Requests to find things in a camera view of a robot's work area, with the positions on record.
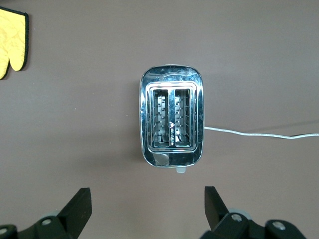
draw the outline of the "oven mitt thumb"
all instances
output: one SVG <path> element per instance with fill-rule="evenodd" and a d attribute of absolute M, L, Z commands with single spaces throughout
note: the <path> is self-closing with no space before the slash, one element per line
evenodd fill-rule
<path fill-rule="evenodd" d="M 28 55 L 28 14 L 0 6 L 0 80 L 9 69 L 15 71 L 26 64 Z"/>

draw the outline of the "toaster heating element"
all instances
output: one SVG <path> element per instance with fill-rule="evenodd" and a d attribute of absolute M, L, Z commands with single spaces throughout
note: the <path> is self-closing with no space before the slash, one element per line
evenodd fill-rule
<path fill-rule="evenodd" d="M 188 66 L 150 68 L 140 84 L 144 158 L 156 167 L 186 167 L 202 155 L 204 101 L 201 75 Z"/>

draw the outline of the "yellow glove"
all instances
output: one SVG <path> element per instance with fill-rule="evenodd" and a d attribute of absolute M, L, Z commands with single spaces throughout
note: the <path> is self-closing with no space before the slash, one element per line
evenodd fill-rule
<path fill-rule="evenodd" d="M 0 6 L 0 80 L 9 69 L 15 71 L 26 64 L 28 55 L 28 14 Z"/>

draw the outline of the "power cord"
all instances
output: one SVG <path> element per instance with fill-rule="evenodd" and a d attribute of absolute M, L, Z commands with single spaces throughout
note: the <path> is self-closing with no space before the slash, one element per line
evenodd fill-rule
<path fill-rule="evenodd" d="M 319 136 L 319 133 L 307 133 L 307 134 L 299 134 L 299 135 L 293 135 L 293 136 L 285 136 L 285 135 L 270 134 L 270 133 L 242 133 L 242 132 L 233 131 L 229 129 L 212 128 L 212 127 L 206 127 L 206 126 L 205 126 L 205 129 L 219 131 L 219 132 L 226 132 L 226 133 L 234 133 L 234 134 L 238 134 L 242 136 L 265 136 L 265 137 L 284 138 L 284 139 L 297 139 L 297 138 Z"/>

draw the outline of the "oven mitt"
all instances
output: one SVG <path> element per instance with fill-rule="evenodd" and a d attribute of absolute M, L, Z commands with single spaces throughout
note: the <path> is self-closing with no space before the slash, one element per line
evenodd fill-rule
<path fill-rule="evenodd" d="M 28 55 L 28 14 L 0 6 L 0 80 L 9 69 L 15 71 L 26 64 Z"/>

